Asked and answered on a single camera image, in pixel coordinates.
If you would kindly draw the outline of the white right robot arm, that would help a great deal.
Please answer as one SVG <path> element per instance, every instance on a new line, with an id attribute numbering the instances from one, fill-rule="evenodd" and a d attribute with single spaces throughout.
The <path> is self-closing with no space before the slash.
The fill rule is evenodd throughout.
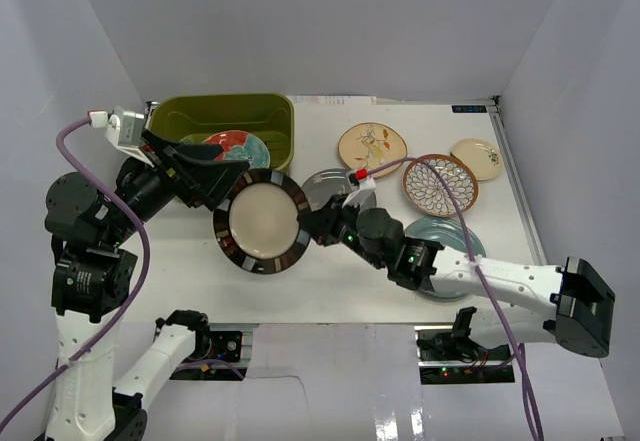
<path id="1" fill-rule="evenodd" d="M 298 222 L 317 244 L 346 246 L 400 287 L 489 299 L 490 310 L 467 307 L 456 315 L 449 338 L 463 359 L 508 343 L 556 343 L 591 358 L 609 354 L 616 297 L 584 259 L 536 266 L 471 256 L 411 237 L 385 209 L 362 210 L 341 196 L 299 214 Z"/>

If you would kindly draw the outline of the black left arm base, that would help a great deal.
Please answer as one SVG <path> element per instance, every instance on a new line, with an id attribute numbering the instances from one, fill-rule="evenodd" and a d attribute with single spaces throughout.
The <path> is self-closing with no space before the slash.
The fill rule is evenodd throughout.
<path id="1" fill-rule="evenodd" d="M 200 359 L 185 361 L 172 375 L 182 381 L 242 381 L 246 367 L 242 361 L 241 331 L 212 331 L 210 348 Z"/>

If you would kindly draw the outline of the dark rimmed cream plate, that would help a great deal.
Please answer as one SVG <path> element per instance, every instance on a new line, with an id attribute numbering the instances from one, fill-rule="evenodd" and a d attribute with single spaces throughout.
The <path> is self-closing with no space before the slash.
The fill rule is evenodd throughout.
<path id="1" fill-rule="evenodd" d="M 213 212 L 213 231 L 223 254 L 242 270 L 272 275 L 294 266 L 311 237 L 300 222 L 311 212 L 301 187 L 286 174 L 250 169 Z"/>

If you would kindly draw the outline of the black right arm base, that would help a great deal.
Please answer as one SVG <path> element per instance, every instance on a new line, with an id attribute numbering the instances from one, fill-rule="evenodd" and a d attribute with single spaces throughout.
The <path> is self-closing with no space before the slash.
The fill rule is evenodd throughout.
<path id="1" fill-rule="evenodd" d="M 453 338 L 449 325 L 417 326 L 420 381 L 425 386 L 512 384 L 514 355 L 507 345 L 486 349 Z"/>

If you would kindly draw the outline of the red and teal floral plate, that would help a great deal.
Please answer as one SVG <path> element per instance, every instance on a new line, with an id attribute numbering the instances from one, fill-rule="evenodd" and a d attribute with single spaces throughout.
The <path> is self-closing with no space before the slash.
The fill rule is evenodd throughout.
<path id="1" fill-rule="evenodd" d="M 271 157 L 266 144 L 256 135 L 242 130 L 213 134 L 203 144 L 217 144 L 223 149 L 217 161 L 248 161 L 251 168 L 269 168 Z"/>

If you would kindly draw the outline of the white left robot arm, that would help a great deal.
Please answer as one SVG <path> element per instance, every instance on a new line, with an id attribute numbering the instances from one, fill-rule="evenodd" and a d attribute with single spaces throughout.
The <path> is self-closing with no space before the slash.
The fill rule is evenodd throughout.
<path id="1" fill-rule="evenodd" d="M 131 370 L 114 378 L 119 324 L 150 267 L 148 253 L 123 245 L 144 236 L 145 223 L 175 198 L 217 207 L 249 168 L 245 160 L 222 160 L 221 152 L 146 134 L 141 157 L 122 163 L 113 187 L 76 166 L 49 188 L 45 227 L 60 349 L 45 439 L 141 439 L 149 407 L 176 369 L 207 357 L 208 317 L 177 310 L 158 322 L 152 345 Z"/>

